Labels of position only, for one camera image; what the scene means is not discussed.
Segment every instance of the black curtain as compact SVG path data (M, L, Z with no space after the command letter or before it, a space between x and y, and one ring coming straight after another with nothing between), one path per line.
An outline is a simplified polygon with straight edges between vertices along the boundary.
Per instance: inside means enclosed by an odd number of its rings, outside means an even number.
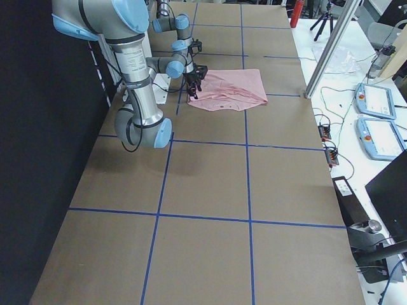
M13 305L31 298L114 88L87 41L53 28L50 0L0 9L0 304Z

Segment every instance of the white label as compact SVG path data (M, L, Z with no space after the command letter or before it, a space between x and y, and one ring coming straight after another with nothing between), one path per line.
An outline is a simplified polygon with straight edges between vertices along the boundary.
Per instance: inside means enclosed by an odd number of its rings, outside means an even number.
M147 63L142 49L133 53L116 53L122 73L131 74L146 68Z
M382 156L398 156L403 152L389 122L366 121L376 151Z
M335 181L336 186L339 189L339 192L341 192L342 196L349 196L352 195L352 191L350 190L349 186L346 184L346 181L344 180L337 180Z

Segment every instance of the robotic arm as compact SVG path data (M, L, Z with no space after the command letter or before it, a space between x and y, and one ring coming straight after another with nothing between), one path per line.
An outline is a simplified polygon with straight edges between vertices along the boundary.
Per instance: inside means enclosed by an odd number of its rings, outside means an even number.
M197 98L200 81L207 68L193 62L193 48L200 51L201 42L190 36L190 22L185 14L170 17L167 0L158 2L153 27L156 32L177 31L172 44L173 55L146 58L142 49L149 15L143 0L53 0L53 24L61 33L97 41L103 34L113 50L121 76L126 83L130 103L119 109L114 124L121 141L135 146L165 147L172 133L171 120L156 106L152 79L165 72L172 78L182 74L188 92Z

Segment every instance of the fire extinguisher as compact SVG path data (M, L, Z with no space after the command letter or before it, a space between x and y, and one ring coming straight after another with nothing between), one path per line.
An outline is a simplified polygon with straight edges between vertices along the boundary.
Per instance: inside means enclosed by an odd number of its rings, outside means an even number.
M295 2L294 11L293 14L291 15L290 21L291 28L295 28L297 26L297 22L303 10L303 6L304 0L297 0L297 2Z

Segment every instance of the pink cloth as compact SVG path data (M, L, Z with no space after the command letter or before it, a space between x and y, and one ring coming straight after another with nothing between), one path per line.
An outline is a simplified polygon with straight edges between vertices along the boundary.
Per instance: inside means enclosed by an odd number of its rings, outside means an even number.
M208 111L242 111L267 103L258 69L209 70L201 87L198 99L190 97L189 104Z

